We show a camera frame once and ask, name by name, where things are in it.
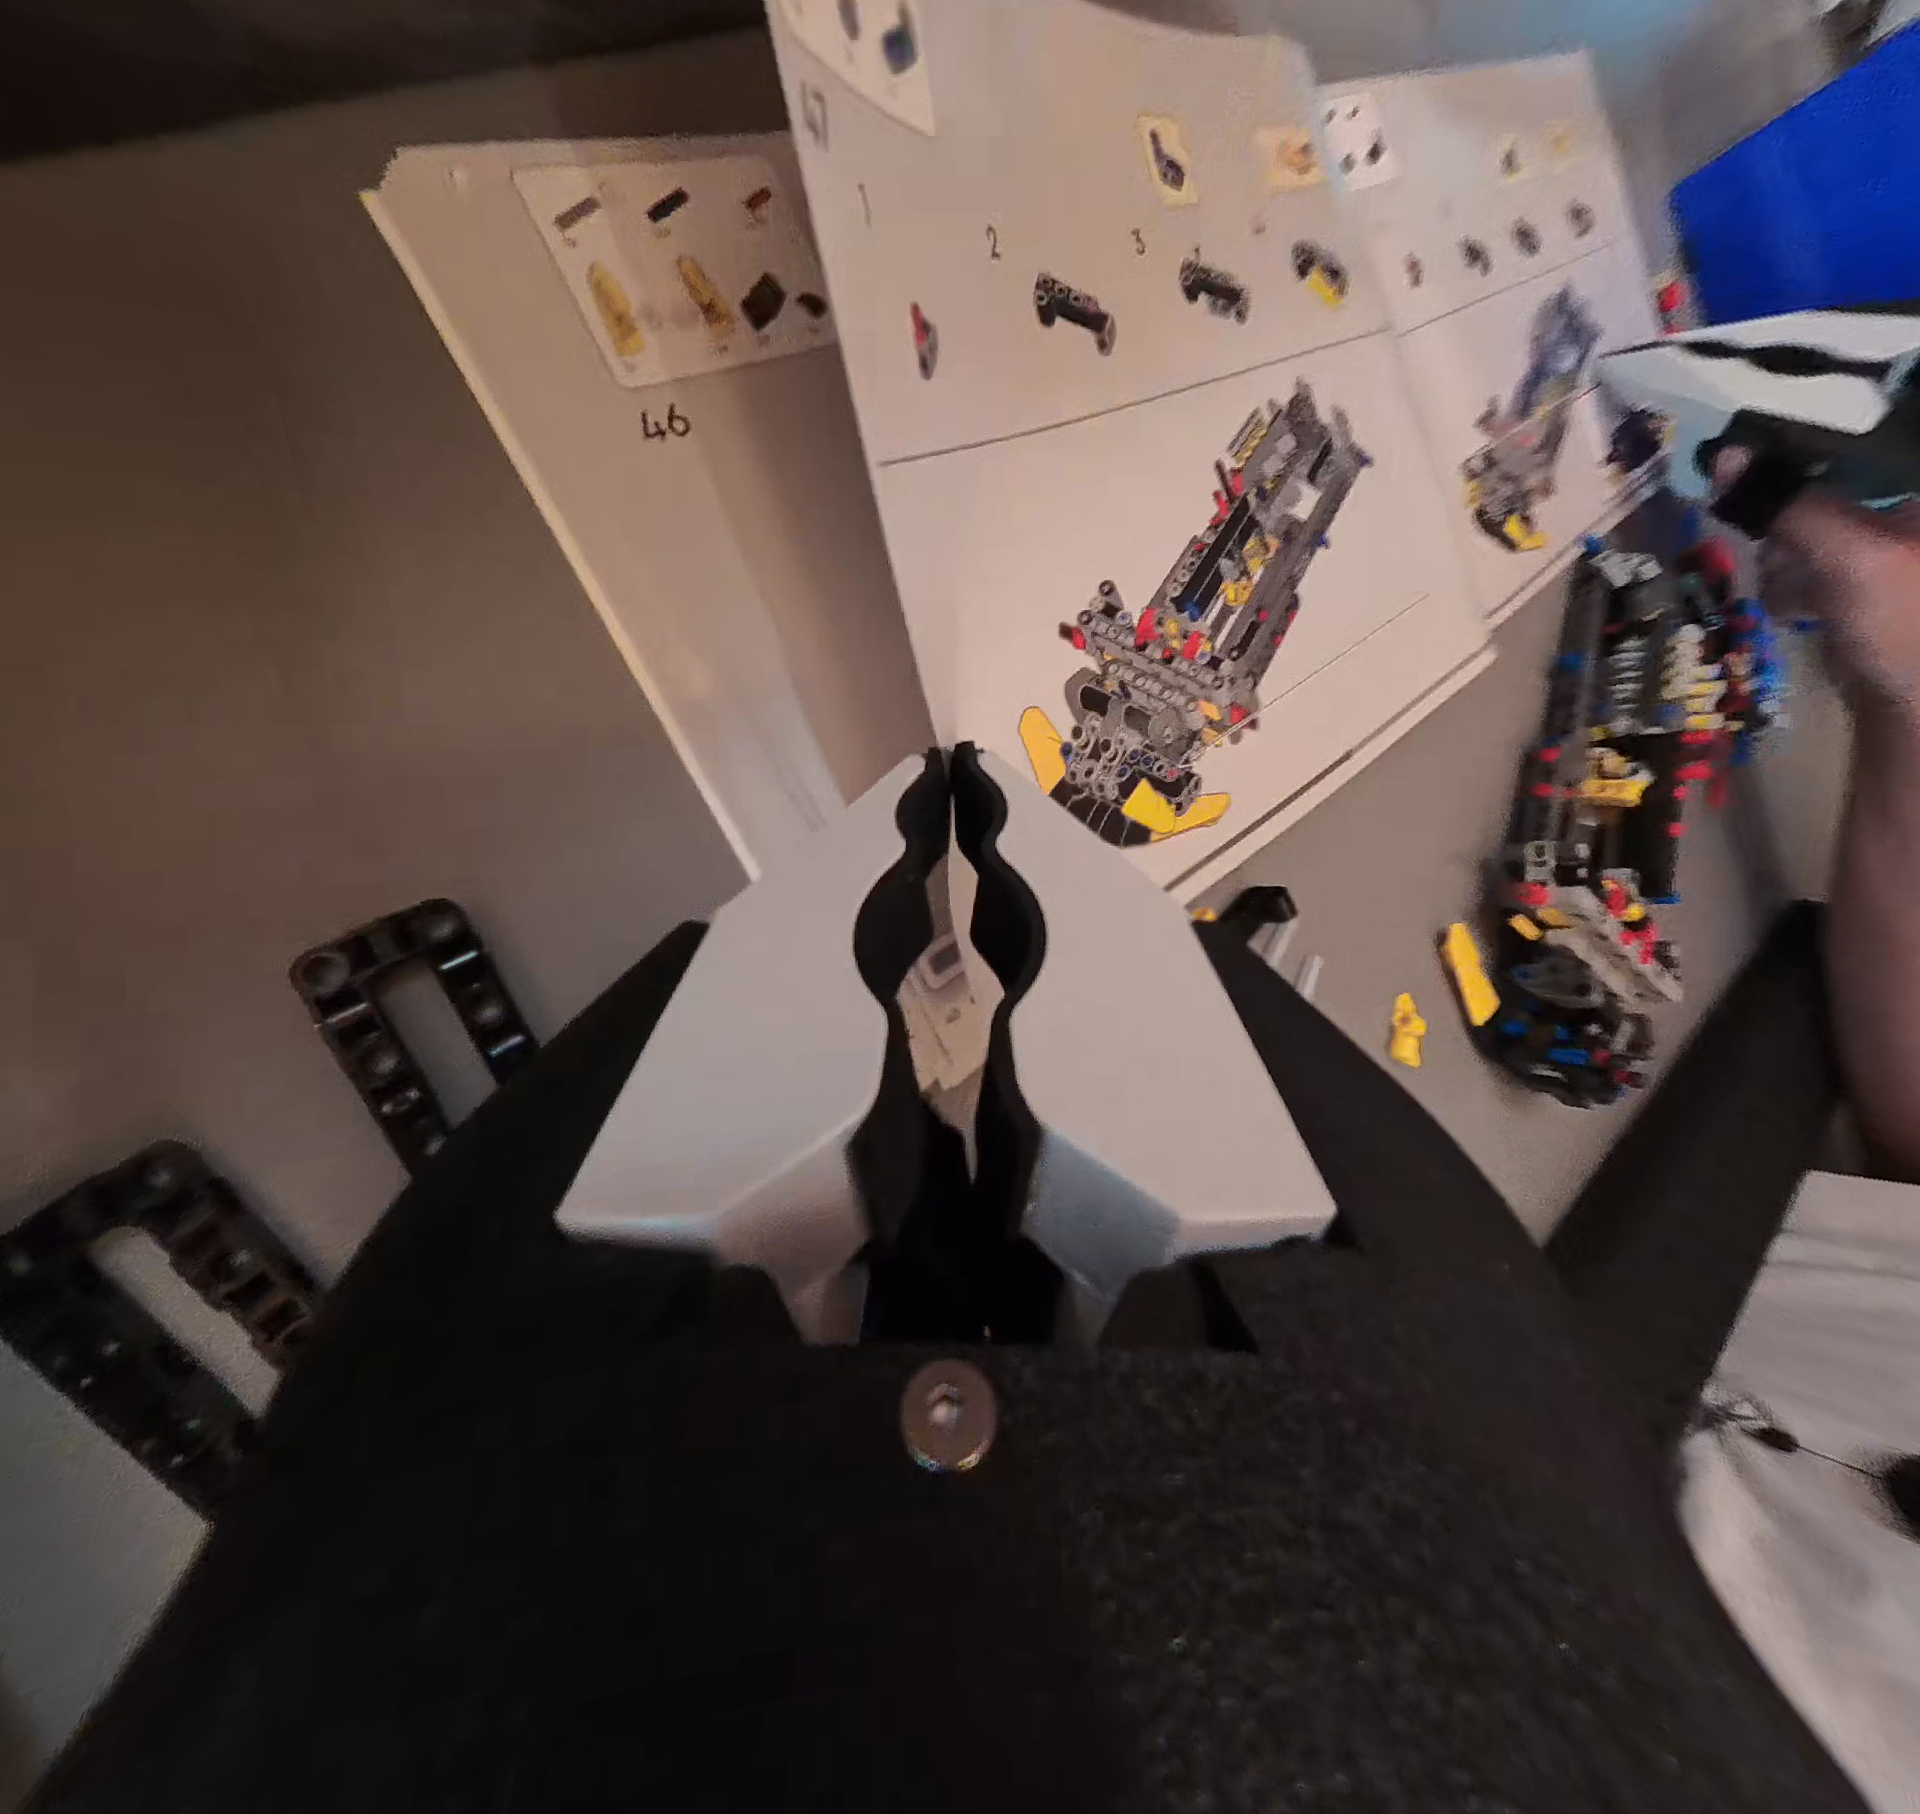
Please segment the black lego beams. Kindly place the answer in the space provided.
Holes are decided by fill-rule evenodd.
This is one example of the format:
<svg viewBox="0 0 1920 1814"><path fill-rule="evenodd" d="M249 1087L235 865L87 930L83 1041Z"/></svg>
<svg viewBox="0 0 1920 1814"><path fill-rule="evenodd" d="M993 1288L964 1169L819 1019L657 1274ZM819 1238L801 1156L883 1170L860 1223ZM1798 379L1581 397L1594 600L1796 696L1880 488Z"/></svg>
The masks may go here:
<svg viewBox="0 0 1920 1814"><path fill-rule="evenodd" d="M311 1029L408 1176L454 1122L388 1000L404 975L445 1000L492 1085L538 1055L514 993L463 907L390 912L290 964ZM108 1274L115 1234L154 1245L171 1274L281 1378L311 1343L323 1288L201 1149L164 1139L82 1179L1 1235L5 1346L198 1520L253 1455L259 1417L182 1336Z"/></svg>

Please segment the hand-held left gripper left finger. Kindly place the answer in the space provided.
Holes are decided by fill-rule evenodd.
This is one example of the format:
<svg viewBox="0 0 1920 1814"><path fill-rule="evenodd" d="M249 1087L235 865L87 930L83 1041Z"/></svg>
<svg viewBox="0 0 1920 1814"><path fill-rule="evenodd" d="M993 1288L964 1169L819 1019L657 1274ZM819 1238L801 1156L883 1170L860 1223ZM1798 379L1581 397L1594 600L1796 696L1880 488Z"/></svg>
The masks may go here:
<svg viewBox="0 0 1920 1814"><path fill-rule="evenodd" d="M856 1302L917 1183L899 998L949 830L943 754L909 757L716 913L557 1205L567 1238Z"/></svg>

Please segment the blue plastic bin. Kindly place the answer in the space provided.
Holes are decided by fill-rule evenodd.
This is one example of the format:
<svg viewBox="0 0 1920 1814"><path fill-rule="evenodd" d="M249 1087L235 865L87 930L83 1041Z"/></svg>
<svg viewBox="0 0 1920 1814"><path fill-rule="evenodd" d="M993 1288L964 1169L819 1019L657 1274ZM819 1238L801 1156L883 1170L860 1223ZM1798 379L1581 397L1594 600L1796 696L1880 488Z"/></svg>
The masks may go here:
<svg viewBox="0 0 1920 1814"><path fill-rule="evenodd" d="M1706 325L1918 302L1918 26L1670 192Z"/></svg>

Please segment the person's right hand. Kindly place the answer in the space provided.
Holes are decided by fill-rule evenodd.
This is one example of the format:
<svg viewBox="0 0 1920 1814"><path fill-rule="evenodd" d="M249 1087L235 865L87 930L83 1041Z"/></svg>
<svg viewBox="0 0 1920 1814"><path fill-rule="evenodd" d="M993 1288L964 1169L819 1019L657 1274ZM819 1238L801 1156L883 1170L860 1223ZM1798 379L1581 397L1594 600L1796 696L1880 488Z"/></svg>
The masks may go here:
<svg viewBox="0 0 1920 1814"><path fill-rule="evenodd" d="M1850 702L1916 720L1918 504L1867 509L1812 492L1775 517L1758 555L1767 609L1817 630Z"/></svg>

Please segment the grey black lego chassis assembly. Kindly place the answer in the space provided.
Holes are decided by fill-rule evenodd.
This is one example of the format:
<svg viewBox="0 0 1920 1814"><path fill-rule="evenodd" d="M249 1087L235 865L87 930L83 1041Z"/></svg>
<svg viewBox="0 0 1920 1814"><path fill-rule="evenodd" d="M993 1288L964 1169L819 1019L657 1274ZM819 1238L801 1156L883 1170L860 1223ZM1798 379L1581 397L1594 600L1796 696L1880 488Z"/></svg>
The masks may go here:
<svg viewBox="0 0 1920 1814"><path fill-rule="evenodd" d="M1500 1015L1470 1033L1526 1091L1575 1110L1644 1087L1655 1018L1684 998L1660 916L1680 898L1722 696L1693 588L1697 543L1672 558L1584 543L1492 858L1486 965Z"/></svg>

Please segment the white instruction booklet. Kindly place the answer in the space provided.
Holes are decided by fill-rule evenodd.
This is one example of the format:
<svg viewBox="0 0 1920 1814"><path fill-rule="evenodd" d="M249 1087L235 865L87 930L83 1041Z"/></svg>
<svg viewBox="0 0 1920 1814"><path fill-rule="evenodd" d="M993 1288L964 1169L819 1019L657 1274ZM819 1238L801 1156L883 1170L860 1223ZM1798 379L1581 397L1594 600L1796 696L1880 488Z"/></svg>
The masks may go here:
<svg viewBox="0 0 1920 1814"><path fill-rule="evenodd" d="M750 876L974 743L1193 898L1617 514L1588 52L1324 88L1089 0L765 0L790 131L363 197Z"/></svg>

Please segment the person's right forearm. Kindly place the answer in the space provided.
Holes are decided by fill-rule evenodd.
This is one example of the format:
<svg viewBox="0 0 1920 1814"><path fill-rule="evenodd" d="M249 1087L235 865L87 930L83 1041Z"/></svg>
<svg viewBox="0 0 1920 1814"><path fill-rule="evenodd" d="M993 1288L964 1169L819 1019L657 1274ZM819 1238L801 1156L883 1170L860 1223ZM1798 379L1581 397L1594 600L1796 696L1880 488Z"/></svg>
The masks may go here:
<svg viewBox="0 0 1920 1814"><path fill-rule="evenodd" d="M1918 730L1860 707L1828 904L1828 976L1847 1102L1870 1161L1918 1174Z"/></svg>

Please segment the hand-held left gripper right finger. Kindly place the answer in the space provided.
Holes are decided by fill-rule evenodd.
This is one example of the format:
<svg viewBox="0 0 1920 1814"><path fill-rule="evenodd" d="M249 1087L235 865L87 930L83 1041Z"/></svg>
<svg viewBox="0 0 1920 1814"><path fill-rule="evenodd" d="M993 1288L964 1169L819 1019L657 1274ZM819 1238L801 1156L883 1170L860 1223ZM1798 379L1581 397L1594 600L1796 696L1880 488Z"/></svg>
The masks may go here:
<svg viewBox="0 0 1920 1814"><path fill-rule="evenodd" d="M994 752L955 746L950 797L994 1228L1070 1297L1320 1240L1334 1200L1190 916Z"/></svg>

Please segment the black badge reel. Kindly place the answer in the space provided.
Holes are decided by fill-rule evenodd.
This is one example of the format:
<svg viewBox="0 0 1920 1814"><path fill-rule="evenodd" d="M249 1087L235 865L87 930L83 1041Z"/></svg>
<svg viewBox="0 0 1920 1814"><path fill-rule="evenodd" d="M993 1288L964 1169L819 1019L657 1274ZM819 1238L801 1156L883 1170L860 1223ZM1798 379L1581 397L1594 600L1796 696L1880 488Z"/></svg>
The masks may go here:
<svg viewBox="0 0 1920 1814"><path fill-rule="evenodd" d="M1803 1443L1790 1428L1774 1417L1757 1396L1705 1396L1690 1413L1685 1440L1734 1436L1763 1446L1781 1456L1808 1456L1822 1466L1842 1470L1874 1494L1882 1520L1903 1538L1918 1538L1918 1455L1867 1449L1844 1455L1828 1444Z"/></svg>

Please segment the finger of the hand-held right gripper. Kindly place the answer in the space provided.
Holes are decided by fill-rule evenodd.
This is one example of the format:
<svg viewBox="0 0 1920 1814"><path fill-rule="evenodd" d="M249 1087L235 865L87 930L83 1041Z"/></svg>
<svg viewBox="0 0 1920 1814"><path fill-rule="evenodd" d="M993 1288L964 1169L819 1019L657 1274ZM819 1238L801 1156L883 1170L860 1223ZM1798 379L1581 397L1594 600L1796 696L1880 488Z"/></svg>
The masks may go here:
<svg viewBox="0 0 1920 1814"><path fill-rule="evenodd" d="M1694 358L1739 360L1763 373L1887 373L1916 360L1916 311L1798 311L1672 335Z"/></svg>
<svg viewBox="0 0 1920 1814"><path fill-rule="evenodd" d="M1646 343L1600 358L1600 385L1675 435L1725 435L1736 417L1864 435L1884 420L1893 360L1801 343Z"/></svg>

